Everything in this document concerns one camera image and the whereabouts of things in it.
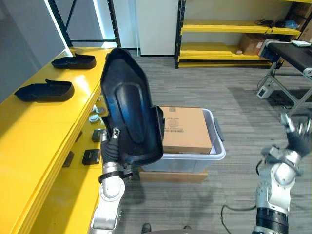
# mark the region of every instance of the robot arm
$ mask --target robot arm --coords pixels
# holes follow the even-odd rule
[[[118,163],[119,130],[113,129],[109,140],[106,130],[101,136],[103,174],[98,178],[99,203],[94,212],[89,234],[114,234],[120,217],[120,201],[125,193],[124,177],[131,174],[131,168],[121,167]]]
[[[296,176],[303,172],[299,168],[301,159],[311,152],[311,120],[295,129],[286,114],[281,115],[286,127],[288,147],[264,149],[265,166],[259,170],[260,183],[256,190],[257,216],[253,234],[288,234],[290,190]]]

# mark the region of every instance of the white plastic bin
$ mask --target white plastic bin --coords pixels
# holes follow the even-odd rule
[[[142,166],[147,172],[191,172],[199,173],[206,169],[211,161],[221,160],[225,157],[225,149],[222,143],[223,135],[213,113],[202,109],[210,141],[213,145],[210,154],[167,154],[157,162]]]

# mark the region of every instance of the metal frame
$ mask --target metal frame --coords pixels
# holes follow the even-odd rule
[[[275,78],[276,75],[278,76],[297,76],[298,74],[289,74],[289,73],[280,73],[280,74],[276,74],[274,72],[274,70],[276,69],[276,62],[274,62],[271,66],[271,68],[269,69],[267,75],[265,76],[265,79],[261,82],[261,84],[259,85],[259,87],[262,87],[265,82],[271,78],[282,90],[283,92],[294,102],[293,107],[288,111],[288,114],[291,116],[292,114],[294,114],[294,112],[302,105],[307,105],[312,107],[312,102],[306,102],[306,100],[312,95],[312,87],[305,93],[305,95],[301,98],[301,99],[297,99],[294,95],[292,95],[290,93],[290,91],[278,80]],[[307,76],[305,74],[303,74],[302,72],[300,72],[301,75],[303,75],[307,80],[312,82],[312,77]]]
[[[178,59],[181,49],[181,41],[182,41],[181,29],[184,23],[185,3],[186,0],[179,0],[177,8],[176,35],[175,35],[175,68],[179,68]]]
[[[107,3],[108,3],[109,12],[111,15],[111,22],[112,22],[112,26],[113,26],[115,39],[70,39],[70,37],[67,33],[67,28],[68,28],[70,19],[72,17],[76,2],[77,2],[77,0],[73,0],[72,6],[70,9],[68,18],[67,18],[67,22],[65,25],[63,20],[62,20],[60,13],[59,13],[58,7],[55,3],[55,0],[48,0],[48,3],[52,9],[53,15],[55,16],[55,19],[59,25],[59,28],[61,30],[61,33],[62,33],[64,39],[65,39],[67,46],[72,47],[73,46],[72,42],[116,42],[117,47],[121,47],[113,0],[107,0]]]

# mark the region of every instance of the brown box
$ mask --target brown box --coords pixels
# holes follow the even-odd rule
[[[312,5],[301,3],[301,2],[296,2],[294,3],[294,6],[292,7],[292,11],[296,13],[297,15],[300,15],[304,18],[308,18],[312,12]]]
[[[238,47],[245,55],[257,55],[264,40],[257,34],[243,34]]]
[[[308,23],[305,30],[301,33],[299,40],[312,42],[312,20]]]
[[[201,108],[161,107],[165,118],[165,153],[209,154],[212,148]]]

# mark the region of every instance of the gray carpet floor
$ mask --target gray carpet floor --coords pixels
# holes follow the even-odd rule
[[[255,166],[261,149],[286,145],[279,107],[256,97],[257,84],[267,69],[175,69],[173,58],[136,60],[148,76],[154,104],[212,111],[225,137],[226,157],[209,165],[209,175],[200,184],[133,181],[122,204],[118,233],[138,234],[142,224],[149,222],[154,231],[190,225],[208,234],[226,234],[220,222],[221,206],[253,206],[258,183]],[[291,89],[311,86],[301,77],[283,77],[282,82]],[[311,157],[302,161],[305,173],[297,178],[291,192],[291,234],[312,233],[311,165]],[[255,212],[225,210],[225,223],[233,234],[249,234]]]

